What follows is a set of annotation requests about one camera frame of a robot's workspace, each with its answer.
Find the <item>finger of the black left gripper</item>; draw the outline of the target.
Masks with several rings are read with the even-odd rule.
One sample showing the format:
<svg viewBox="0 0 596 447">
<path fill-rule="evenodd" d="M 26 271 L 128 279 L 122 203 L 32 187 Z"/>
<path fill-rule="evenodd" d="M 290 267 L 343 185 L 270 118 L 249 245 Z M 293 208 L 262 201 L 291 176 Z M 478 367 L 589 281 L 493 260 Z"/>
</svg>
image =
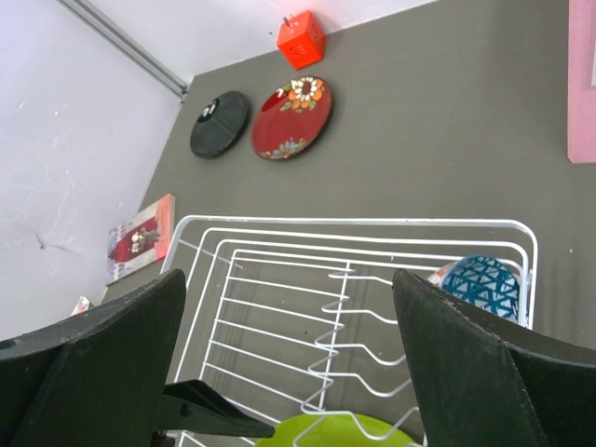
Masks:
<svg viewBox="0 0 596 447">
<path fill-rule="evenodd" d="M 275 428 L 244 414 L 200 380 L 166 385 L 153 423 L 155 433 L 185 430 L 194 434 L 267 439 Z"/>
</svg>

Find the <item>green plate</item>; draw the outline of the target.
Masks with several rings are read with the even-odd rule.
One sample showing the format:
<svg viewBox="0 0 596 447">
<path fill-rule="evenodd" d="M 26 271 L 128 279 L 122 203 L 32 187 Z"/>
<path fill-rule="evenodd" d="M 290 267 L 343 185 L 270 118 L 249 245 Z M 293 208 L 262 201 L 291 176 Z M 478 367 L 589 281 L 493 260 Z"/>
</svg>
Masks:
<svg viewBox="0 0 596 447">
<path fill-rule="evenodd" d="M 257 440 L 255 446 L 408 446 L 412 442 L 400 429 L 383 440 L 369 439 L 347 414 L 325 418 L 301 414 L 277 424 L 275 435 Z"/>
</svg>

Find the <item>red floral plate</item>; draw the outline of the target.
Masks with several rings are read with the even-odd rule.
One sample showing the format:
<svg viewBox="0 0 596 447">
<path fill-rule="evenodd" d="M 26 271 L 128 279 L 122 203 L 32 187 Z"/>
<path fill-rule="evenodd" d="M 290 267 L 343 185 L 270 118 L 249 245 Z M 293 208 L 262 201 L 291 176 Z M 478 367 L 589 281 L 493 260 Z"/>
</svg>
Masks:
<svg viewBox="0 0 596 447">
<path fill-rule="evenodd" d="M 324 79 L 294 78 L 277 88 L 258 111 L 251 128 L 252 150 L 269 161 L 294 158 L 322 135 L 332 112 L 332 90 Z"/>
</svg>

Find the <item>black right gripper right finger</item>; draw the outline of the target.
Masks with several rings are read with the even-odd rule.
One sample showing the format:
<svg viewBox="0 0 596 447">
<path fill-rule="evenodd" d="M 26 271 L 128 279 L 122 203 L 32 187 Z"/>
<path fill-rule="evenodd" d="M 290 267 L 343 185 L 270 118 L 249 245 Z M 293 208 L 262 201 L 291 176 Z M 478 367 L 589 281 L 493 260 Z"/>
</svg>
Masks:
<svg viewBox="0 0 596 447">
<path fill-rule="evenodd" d="M 393 300 L 431 446 L 592 446 L 595 352 L 398 269 Z"/>
</svg>

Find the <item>black glossy plate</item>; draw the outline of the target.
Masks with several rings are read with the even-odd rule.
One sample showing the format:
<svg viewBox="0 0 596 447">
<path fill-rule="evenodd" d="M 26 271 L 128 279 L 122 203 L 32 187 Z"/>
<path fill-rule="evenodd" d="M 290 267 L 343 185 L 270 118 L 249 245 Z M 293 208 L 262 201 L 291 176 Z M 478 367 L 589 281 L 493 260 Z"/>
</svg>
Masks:
<svg viewBox="0 0 596 447">
<path fill-rule="evenodd" d="M 250 115 L 250 103 L 242 92 L 231 90 L 217 96 L 203 108 L 192 128 L 192 153 L 204 159 L 221 156 L 242 136 Z"/>
</svg>

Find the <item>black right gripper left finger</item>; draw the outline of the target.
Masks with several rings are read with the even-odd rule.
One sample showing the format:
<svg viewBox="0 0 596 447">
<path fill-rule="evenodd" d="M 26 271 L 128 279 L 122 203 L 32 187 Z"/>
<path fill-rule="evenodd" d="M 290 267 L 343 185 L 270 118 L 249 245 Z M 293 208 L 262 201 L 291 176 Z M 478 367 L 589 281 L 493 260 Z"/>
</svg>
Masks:
<svg viewBox="0 0 596 447">
<path fill-rule="evenodd" d="M 2 445 L 149 445 L 185 296 L 185 275 L 173 269 L 2 341 Z"/>
</svg>

